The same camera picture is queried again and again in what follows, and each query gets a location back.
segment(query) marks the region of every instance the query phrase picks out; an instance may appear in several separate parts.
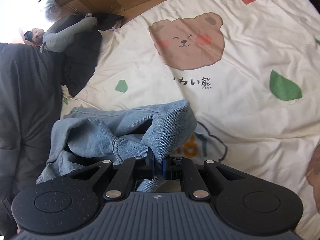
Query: bed sheet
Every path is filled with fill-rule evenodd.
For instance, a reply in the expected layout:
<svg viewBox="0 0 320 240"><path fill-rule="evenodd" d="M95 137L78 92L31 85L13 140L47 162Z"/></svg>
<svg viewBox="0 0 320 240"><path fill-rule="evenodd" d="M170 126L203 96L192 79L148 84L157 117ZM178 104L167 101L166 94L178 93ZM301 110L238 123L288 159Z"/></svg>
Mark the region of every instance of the bed sheet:
<svg viewBox="0 0 320 240"><path fill-rule="evenodd" d="M172 155L293 190L304 205L296 232L318 240L319 26L308 0L168 0L101 32L96 72L62 115L188 99L198 126Z"/></svg>

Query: bear face print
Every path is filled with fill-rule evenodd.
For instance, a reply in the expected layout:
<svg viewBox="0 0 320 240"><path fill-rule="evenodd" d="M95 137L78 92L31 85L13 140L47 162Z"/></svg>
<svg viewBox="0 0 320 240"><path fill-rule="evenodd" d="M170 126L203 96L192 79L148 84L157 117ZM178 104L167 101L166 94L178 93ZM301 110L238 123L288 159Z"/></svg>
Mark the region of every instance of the bear face print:
<svg viewBox="0 0 320 240"><path fill-rule="evenodd" d="M313 152L309 162L306 177L309 184L313 187L313 196L316 201L316 207L320 213L320 146Z"/></svg>
<svg viewBox="0 0 320 240"><path fill-rule="evenodd" d="M221 60L224 38L222 18L204 13L195 18L161 20L149 27L164 63L180 70L197 69Z"/></svg>

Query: wrinkled fabric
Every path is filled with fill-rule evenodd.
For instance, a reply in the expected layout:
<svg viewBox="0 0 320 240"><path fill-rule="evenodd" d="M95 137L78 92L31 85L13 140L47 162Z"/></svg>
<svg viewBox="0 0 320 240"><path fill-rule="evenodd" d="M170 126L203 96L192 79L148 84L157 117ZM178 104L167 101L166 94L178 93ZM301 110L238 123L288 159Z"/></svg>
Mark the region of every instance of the wrinkled fabric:
<svg viewBox="0 0 320 240"><path fill-rule="evenodd" d="M61 84L68 88L72 97L75 97L85 87L95 72L102 40L99 30L110 29L122 19L120 15L108 13L93 14L93 17L98 20L97 27L87 32L76 33L73 37L74 42L65 50L68 59L62 71ZM82 19L84 19L83 16L72 14L60 19L51 29L59 33L79 23Z"/></svg>
<svg viewBox="0 0 320 240"><path fill-rule="evenodd" d="M124 111L74 108L52 128L49 159L37 183L82 168L79 157L103 157L120 164L130 157L146 157L151 149L155 178L145 179L138 190L153 191L163 181L162 160L182 146L196 125L187 100Z"/></svg>
<svg viewBox="0 0 320 240"><path fill-rule="evenodd" d="M0 236L17 232L1 201L34 185L61 111L66 57L24 44L0 43Z"/></svg>

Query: gray pillow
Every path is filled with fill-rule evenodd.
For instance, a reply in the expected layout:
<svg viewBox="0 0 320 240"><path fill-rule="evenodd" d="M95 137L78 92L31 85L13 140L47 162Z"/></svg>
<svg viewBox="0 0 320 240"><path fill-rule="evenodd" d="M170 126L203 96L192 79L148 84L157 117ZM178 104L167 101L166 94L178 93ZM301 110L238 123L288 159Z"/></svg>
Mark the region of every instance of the gray pillow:
<svg viewBox="0 0 320 240"><path fill-rule="evenodd" d="M61 18L44 34L41 51L46 49L53 52L63 52L69 45L73 44L75 34L91 31L98 23L95 17L85 17L80 22L57 32L68 18L69 16Z"/></svg>

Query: light blue denim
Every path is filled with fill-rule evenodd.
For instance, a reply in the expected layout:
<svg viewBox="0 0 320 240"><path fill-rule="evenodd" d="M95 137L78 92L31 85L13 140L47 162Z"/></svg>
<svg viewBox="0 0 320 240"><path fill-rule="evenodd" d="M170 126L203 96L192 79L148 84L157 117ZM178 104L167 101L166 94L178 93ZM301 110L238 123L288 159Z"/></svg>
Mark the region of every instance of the light blue denim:
<svg viewBox="0 0 320 240"><path fill-rule="evenodd" d="M78 156L103 157L120 164L130 157L146 157L150 147L155 177L145 179L138 190L154 191L164 182L162 160L181 147L196 126L187 100L124 111L74 108L52 128L49 159L37 183L81 169Z"/></svg>

